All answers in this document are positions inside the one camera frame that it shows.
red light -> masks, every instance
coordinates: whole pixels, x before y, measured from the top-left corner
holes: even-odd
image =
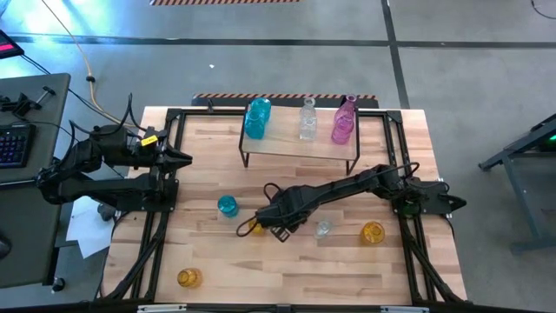
[[[11,44],[0,45],[0,51],[11,50],[14,49],[14,46]]]

table caster wheel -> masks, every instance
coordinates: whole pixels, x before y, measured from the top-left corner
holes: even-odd
[[[66,286],[66,281],[63,278],[54,277],[54,283],[52,284],[52,290],[50,293],[55,294],[58,291],[62,291]]]

black desk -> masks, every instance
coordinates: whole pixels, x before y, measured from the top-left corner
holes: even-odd
[[[65,105],[69,74],[18,77],[0,80],[0,94],[17,99],[23,92],[37,100],[43,86],[56,92],[44,99],[42,110],[30,111],[25,117],[31,122],[60,124]],[[0,112],[0,124],[17,119],[7,112]],[[31,148],[27,167],[0,170],[0,182],[13,182],[32,178],[40,168],[52,162],[58,128],[48,124],[36,125],[35,142]],[[46,203],[39,190],[32,186],[0,190],[0,232],[11,241],[11,252],[0,260],[0,288],[29,283],[49,284],[54,276],[57,257],[54,240],[60,206]]]

wooden table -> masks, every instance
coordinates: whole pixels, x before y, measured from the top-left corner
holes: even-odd
[[[145,108],[142,126],[162,129],[166,110]],[[420,162],[415,175],[436,179],[424,111],[403,110],[402,116],[411,160]],[[179,204],[169,219],[158,303],[410,304],[399,224],[389,203],[374,195],[322,205],[285,243],[271,234],[235,235],[239,223],[268,204],[262,194],[265,183],[283,188],[327,183],[345,176],[344,162],[260,155],[244,169],[237,151],[241,117],[187,117],[185,125],[182,151],[193,156],[193,164],[177,174]],[[360,130],[361,158],[354,173],[387,163],[381,121],[361,118]],[[132,170],[129,175],[143,172]],[[240,204],[237,218],[218,212],[216,202],[225,194],[234,195]],[[104,272],[105,292],[115,288],[136,260],[144,218],[145,213],[130,213],[116,229]],[[334,227],[327,237],[317,240],[314,228],[323,218]],[[378,245],[361,247],[359,232],[369,221],[381,223],[386,238]],[[465,298],[450,227],[438,216],[424,216],[423,225],[431,262],[453,291]],[[200,288],[178,285],[178,272],[188,267],[201,269]],[[146,268],[142,290],[150,263]],[[416,270],[420,292],[426,295],[420,266]]]

concrete floor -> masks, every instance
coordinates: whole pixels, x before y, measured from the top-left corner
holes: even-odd
[[[556,16],[556,3],[537,0]],[[305,0],[295,4],[149,7],[147,0],[50,1],[76,35],[118,37],[386,40],[380,0]],[[555,41],[556,21],[528,0],[390,0],[398,40]],[[37,0],[13,0],[0,29],[63,34]],[[23,43],[51,72],[72,75],[87,96],[86,69],[72,44]],[[98,80],[97,100],[120,116],[129,92],[146,105],[187,105],[197,92],[370,93],[381,108],[400,108],[389,48],[284,46],[84,45]],[[400,49],[412,109],[423,109],[440,173],[468,201],[453,220],[467,294],[486,305],[556,311],[556,249],[513,256],[530,236],[502,168],[477,163],[556,110],[556,50]],[[37,75],[23,59],[0,62],[0,77]],[[69,96],[64,126],[103,123]],[[69,139],[61,133],[56,154]],[[99,176],[113,176],[103,170]],[[103,255],[85,261],[63,249],[65,291],[25,286],[0,290],[0,307],[69,303],[93,297]]]

